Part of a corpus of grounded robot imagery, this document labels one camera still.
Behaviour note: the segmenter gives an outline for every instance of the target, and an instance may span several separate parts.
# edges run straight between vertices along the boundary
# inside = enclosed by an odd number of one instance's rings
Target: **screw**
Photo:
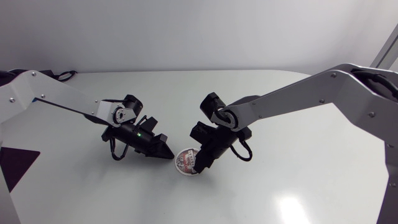
[[[369,116],[370,118],[374,118],[374,117],[376,116],[376,114],[375,114],[374,112],[370,112],[370,113],[368,113],[368,116]]]

